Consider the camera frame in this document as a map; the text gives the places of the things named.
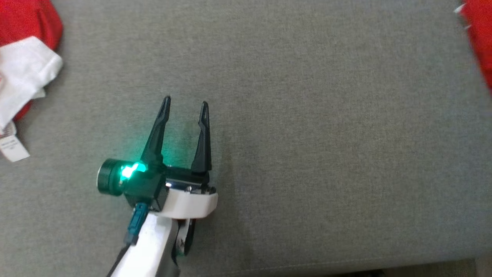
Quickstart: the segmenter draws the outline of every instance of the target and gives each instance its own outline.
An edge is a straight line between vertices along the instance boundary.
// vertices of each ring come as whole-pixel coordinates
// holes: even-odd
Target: teal connector
[[[124,238],[124,242],[127,245],[136,245],[138,241],[138,234],[142,225],[144,225],[145,218],[149,213],[149,206],[145,203],[137,203],[135,206],[135,211],[131,218],[130,224],[128,225],[128,230]]]

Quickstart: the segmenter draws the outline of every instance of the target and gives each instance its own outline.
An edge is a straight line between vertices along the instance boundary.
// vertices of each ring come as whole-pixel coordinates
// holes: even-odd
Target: white label
[[[0,151],[11,162],[17,162],[30,156],[16,136],[0,138]]]

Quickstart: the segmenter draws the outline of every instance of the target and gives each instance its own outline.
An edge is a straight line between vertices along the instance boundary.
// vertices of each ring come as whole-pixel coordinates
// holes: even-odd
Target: red cloth
[[[0,0],[0,47],[35,36],[52,50],[58,47],[63,25],[49,0]],[[24,116],[27,103],[15,116]]]
[[[492,94],[492,0],[466,0],[461,13],[470,24],[468,36]]]

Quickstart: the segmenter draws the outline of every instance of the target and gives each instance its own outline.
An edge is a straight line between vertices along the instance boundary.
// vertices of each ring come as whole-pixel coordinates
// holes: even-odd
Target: white cloth
[[[0,47],[0,129],[62,68],[62,58],[31,36]]]

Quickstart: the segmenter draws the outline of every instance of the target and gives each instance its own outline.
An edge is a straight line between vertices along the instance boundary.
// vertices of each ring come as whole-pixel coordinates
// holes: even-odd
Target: black cable
[[[127,244],[125,247],[123,247],[118,256],[116,257],[116,262],[113,264],[113,266],[111,267],[111,269],[109,270],[109,273],[108,275],[106,275],[106,277],[111,277],[111,275],[113,274],[113,272],[115,271],[116,267],[118,266],[118,264],[120,263],[120,261],[123,259],[123,256],[125,255],[125,253],[128,251],[128,248],[130,248],[130,244]]]

